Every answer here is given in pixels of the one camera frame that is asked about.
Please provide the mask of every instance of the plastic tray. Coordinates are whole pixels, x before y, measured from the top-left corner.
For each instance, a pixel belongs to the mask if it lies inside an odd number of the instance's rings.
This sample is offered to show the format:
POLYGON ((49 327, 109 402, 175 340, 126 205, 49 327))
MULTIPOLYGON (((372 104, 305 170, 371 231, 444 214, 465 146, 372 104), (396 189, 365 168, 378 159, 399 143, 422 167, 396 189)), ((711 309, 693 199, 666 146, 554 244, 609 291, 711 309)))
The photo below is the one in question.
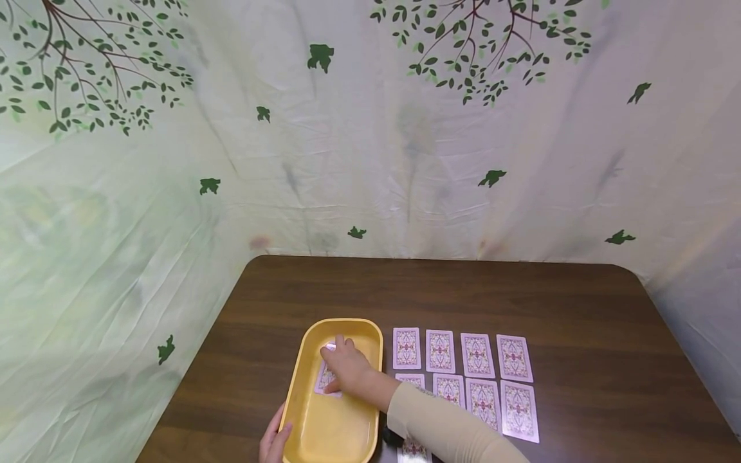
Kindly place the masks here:
POLYGON ((293 423, 284 463, 368 463, 378 441, 378 410, 353 399, 314 393, 319 349, 336 335, 352 338, 374 368, 383 363, 383 335, 365 319, 325 319, 306 331, 290 380, 280 428, 293 423))

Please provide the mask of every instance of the black object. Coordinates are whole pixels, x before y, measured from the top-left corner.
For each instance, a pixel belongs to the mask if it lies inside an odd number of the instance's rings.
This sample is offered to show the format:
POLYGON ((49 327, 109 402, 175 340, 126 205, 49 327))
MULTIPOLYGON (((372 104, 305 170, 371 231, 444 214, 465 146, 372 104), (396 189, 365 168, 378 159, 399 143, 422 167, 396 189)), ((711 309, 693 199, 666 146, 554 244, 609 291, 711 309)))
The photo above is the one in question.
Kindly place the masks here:
POLYGON ((384 426, 381 431, 381 439, 383 442, 389 444, 391 447, 398 448, 404 444, 404 439, 399 434, 396 434, 392 430, 388 429, 388 426, 384 426))

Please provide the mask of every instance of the fabric backdrop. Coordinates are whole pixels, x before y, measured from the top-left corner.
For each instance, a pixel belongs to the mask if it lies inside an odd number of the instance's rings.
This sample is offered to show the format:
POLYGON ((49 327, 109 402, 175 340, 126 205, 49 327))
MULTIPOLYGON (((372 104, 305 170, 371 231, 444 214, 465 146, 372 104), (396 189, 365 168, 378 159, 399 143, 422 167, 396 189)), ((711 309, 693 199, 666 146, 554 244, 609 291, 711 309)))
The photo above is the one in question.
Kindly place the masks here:
POLYGON ((0 2, 0 461, 132 462, 264 253, 628 268, 741 432, 739 23, 0 2))

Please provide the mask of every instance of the pink card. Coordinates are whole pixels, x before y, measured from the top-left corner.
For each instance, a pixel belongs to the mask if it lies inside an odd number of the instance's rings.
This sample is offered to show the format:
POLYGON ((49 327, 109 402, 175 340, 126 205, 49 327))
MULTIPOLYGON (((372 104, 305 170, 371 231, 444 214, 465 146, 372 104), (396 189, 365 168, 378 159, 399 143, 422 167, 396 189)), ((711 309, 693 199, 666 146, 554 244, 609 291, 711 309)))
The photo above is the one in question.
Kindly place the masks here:
POLYGON ((496 346, 499 353, 499 372, 502 379, 533 382, 528 342, 525 338, 498 334, 496 335, 496 346))
POLYGON ((456 354, 452 331, 427 330, 427 371, 433 373, 456 372, 456 354))
POLYGON ((463 390, 463 376, 435 373, 432 375, 432 392, 448 402, 465 408, 465 392, 463 390))
POLYGON ((471 378, 496 378, 488 334, 461 333, 463 374, 471 378))
POLYGON ((501 433, 502 409, 499 407, 499 387, 496 382, 466 378, 465 396, 468 411, 501 433))
MULTIPOLYGON (((334 343, 330 342, 325 347, 329 350, 334 350, 334 343)), ((314 384, 314 392, 317 394, 322 394, 323 396, 342 397, 342 392, 331 394, 325 394, 324 392, 324 388, 327 387, 327 384, 330 384, 332 381, 334 381, 334 379, 334 373, 329 371, 329 368, 327 368, 327 364, 325 363, 324 359, 322 359, 322 364, 319 366, 319 375, 316 376, 316 383, 314 384)))
POLYGON ((501 381, 502 433, 525 441, 540 443, 535 391, 532 386, 501 381))
POLYGON ((418 370, 422 368, 419 349, 419 328, 393 329, 394 370, 418 370))
POLYGON ((406 439, 396 451, 398 463, 432 463, 432 453, 414 439, 406 439))
POLYGON ((425 375, 422 373, 397 373, 394 377, 401 382, 410 382, 417 387, 425 389, 425 375))

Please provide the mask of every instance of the wooden table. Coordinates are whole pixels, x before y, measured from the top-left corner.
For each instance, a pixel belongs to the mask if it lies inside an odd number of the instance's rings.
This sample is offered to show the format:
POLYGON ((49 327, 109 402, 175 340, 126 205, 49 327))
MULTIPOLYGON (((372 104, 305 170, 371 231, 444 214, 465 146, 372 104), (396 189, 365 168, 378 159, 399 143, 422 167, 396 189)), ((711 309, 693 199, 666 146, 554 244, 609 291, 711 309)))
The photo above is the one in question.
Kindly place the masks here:
MULTIPOLYGON (((527 337, 541 440, 511 441, 532 462, 741 462, 627 270, 287 256, 245 268, 138 461, 257 462, 304 332, 335 317, 371 319, 387 340, 406 326, 527 337)), ((462 374, 459 348, 456 365, 462 374)), ((375 462, 396 461, 379 447, 375 462)))

